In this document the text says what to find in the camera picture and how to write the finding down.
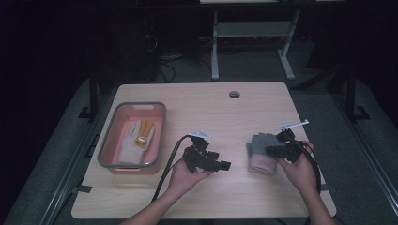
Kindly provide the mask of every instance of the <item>plastic bin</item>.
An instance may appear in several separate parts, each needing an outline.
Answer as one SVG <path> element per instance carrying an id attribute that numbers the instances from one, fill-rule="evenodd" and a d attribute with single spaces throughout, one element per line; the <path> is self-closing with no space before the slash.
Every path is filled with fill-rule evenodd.
<path id="1" fill-rule="evenodd" d="M 161 167 L 166 107 L 161 102 L 124 102 L 115 108 L 101 144 L 99 164 L 115 174 L 154 174 Z M 122 142 L 131 126 L 139 120 L 152 120 L 155 127 L 151 141 L 140 163 L 119 160 Z"/>

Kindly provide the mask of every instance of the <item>forearm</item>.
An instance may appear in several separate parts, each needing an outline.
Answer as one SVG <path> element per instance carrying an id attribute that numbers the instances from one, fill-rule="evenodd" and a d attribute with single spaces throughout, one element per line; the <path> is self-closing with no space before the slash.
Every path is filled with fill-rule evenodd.
<path id="1" fill-rule="evenodd" d="M 141 210 L 133 217 L 125 220 L 122 224 L 157 224 L 166 211 L 179 199 L 179 197 L 164 193 L 156 201 Z"/>
<path id="2" fill-rule="evenodd" d="M 336 224 L 316 190 L 300 192 L 310 214 L 311 224 Z"/>

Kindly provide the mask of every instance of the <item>white desk leg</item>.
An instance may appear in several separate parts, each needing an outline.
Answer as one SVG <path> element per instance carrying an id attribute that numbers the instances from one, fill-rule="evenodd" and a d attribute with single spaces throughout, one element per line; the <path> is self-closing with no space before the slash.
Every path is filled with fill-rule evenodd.
<path id="1" fill-rule="evenodd" d="M 287 60 L 287 52 L 289 51 L 290 43 L 292 42 L 293 35 L 295 34 L 296 24 L 299 20 L 299 10 L 295 12 L 292 22 L 290 23 L 288 34 L 286 36 L 286 43 L 283 48 L 278 50 L 278 56 L 281 60 L 284 73 L 286 74 L 287 79 L 294 80 L 295 74 L 293 73 L 292 68 L 290 67 L 289 61 Z"/>
<path id="2" fill-rule="evenodd" d="M 217 81 L 219 78 L 219 60 L 217 58 L 217 11 L 215 11 L 213 23 L 213 52 L 211 53 L 211 80 Z"/>

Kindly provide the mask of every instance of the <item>light wood table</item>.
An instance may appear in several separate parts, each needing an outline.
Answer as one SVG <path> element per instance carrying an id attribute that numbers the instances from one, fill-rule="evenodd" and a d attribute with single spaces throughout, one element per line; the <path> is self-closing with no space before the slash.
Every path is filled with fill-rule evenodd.
<path id="1" fill-rule="evenodd" d="M 229 97 L 231 91 L 238 91 L 240 97 Z M 114 175 L 97 161 L 115 107 L 126 101 L 160 101 L 167 107 L 161 170 L 154 175 Z M 176 141 L 189 131 L 203 130 L 212 136 L 207 150 L 220 153 L 219 160 L 232 162 L 230 171 L 215 172 L 200 182 L 167 211 L 165 218 L 306 217 L 305 204 L 282 168 L 278 166 L 274 176 L 248 172 L 246 151 L 253 135 L 277 134 L 275 128 L 299 121 L 282 82 L 122 85 L 83 181 L 92 189 L 78 194 L 71 213 L 75 218 L 128 218 L 139 212 L 150 203 Z M 302 127 L 292 130 L 297 140 L 307 140 Z M 190 145 L 189 139 L 184 141 L 175 160 Z M 334 215 L 336 208 L 329 192 L 322 191 L 321 196 Z"/>

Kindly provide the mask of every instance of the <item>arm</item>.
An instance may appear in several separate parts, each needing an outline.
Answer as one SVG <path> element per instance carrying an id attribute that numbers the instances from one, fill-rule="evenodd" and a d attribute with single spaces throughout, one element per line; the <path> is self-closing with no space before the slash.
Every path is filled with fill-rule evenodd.
<path id="1" fill-rule="evenodd" d="M 316 191 L 316 179 L 313 167 L 308 159 L 301 154 L 294 164 L 287 163 L 283 158 L 278 158 L 278 162 L 286 172 L 287 178 L 292 182 L 300 193 L 307 206 L 312 224 L 335 224 L 327 207 Z"/>
<path id="2" fill-rule="evenodd" d="M 184 160 L 180 160 L 173 168 L 167 190 L 156 201 L 142 211 L 125 220 L 122 224 L 157 224 L 164 213 L 185 193 L 190 191 L 199 181 L 210 176 L 212 172 L 195 172 L 188 170 Z"/>

